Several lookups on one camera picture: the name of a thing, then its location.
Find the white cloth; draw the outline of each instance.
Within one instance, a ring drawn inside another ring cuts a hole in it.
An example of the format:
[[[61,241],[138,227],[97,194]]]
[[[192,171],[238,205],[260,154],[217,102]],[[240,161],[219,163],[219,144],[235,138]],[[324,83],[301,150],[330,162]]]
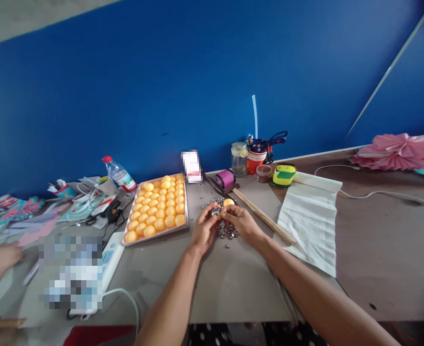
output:
[[[278,225],[297,242],[288,247],[274,239],[299,259],[336,277],[335,200],[342,182],[297,172],[287,189]]]

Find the power strip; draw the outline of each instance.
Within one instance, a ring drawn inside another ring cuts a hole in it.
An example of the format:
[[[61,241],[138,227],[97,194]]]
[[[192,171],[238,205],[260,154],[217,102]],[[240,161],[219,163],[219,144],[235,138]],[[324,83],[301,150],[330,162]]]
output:
[[[113,233],[109,238],[108,243],[103,250],[103,278],[102,278],[102,294],[105,294],[108,290],[109,283],[116,271],[119,260],[122,257],[125,246],[122,245],[122,239],[124,238],[124,232]],[[81,315],[83,319],[87,319],[90,315],[95,314],[98,309],[71,309],[69,316]]]

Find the blue wall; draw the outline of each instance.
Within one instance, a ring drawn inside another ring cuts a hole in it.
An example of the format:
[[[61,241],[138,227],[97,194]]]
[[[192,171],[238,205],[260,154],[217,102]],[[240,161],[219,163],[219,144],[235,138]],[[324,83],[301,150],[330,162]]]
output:
[[[424,133],[424,26],[345,140],[424,1],[124,0],[0,43],[0,195],[104,175],[230,166],[230,144],[288,130],[275,159]]]

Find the tray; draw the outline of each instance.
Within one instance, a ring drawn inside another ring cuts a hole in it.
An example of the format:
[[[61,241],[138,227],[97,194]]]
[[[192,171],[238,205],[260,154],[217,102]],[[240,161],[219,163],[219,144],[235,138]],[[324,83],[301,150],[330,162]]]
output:
[[[166,227],[166,229],[164,230],[164,231],[161,231],[161,232],[157,232],[155,235],[153,235],[153,236],[151,236],[151,237],[148,237],[148,238],[146,238],[146,237],[144,237],[144,236],[140,236],[140,238],[138,239],[138,240],[135,240],[134,242],[130,242],[130,243],[126,243],[125,242],[125,235],[127,234],[127,232],[129,231],[128,230],[128,227],[129,227],[129,223],[130,223],[130,217],[131,217],[131,215],[132,215],[132,213],[133,213],[133,206],[136,204],[136,199],[139,197],[139,192],[142,190],[141,189],[141,187],[142,186],[144,186],[143,184],[144,183],[155,183],[155,182],[157,182],[157,181],[161,181],[161,179],[162,178],[158,178],[158,179],[153,179],[153,180],[148,180],[148,181],[145,181],[145,182],[143,182],[143,183],[141,183],[140,185],[139,185],[139,187],[138,187],[138,189],[137,189],[137,192],[136,192],[136,197],[133,199],[133,203],[132,203],[132,205],[130,206],[130,214],[129,214],[129,218],[127,219],[127,223],[126,223],[126,225],[125,225],[125,230],[124,230],[124,238],[122,239],[122,245],[124,245],[124,246],[130,246],[130,245],[135,245],[135,244],[138,244],[138,243],[141,243],[141,242],[144,242],[144,241],[146,241],[146,240],[150,240],[150,239],[155,239],[155,238],[159,238],[159,237],[161,237],[161,236],[163,236],[163,235],[167,235],[167,234],[170,234],[170,233],[173,233],[173,232],[176,232],[176,231],[180,231],[180,230],[183,230],[183,229],[185,229],[185,228],[188,228],[189,227],[189,218],[188,218],[188,198],[187,198],[187,193],[186,193],[186,179],[184,178],[184,176],[183,176],[183,180],[184,180],[184,182],[183,182],[183,186],[184,186],[184,188],[183,188],[183,190],[184,190],[184,216],[185,216],[185,223],[184,224],[181,224],[180,226],[175,226],[175,227],[172,227],[172,228],[168,228],[168,227]]]

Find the water bottle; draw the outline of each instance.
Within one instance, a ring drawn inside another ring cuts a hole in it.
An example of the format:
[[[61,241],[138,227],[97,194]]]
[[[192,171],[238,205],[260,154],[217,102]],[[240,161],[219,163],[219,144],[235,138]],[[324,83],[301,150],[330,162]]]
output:
[[[103,162],[106,164],[108,176],[124,189],[127,197],[135,197],[137,184],[130,174],[120,164],[113,161],[111,156],[105,156]]]

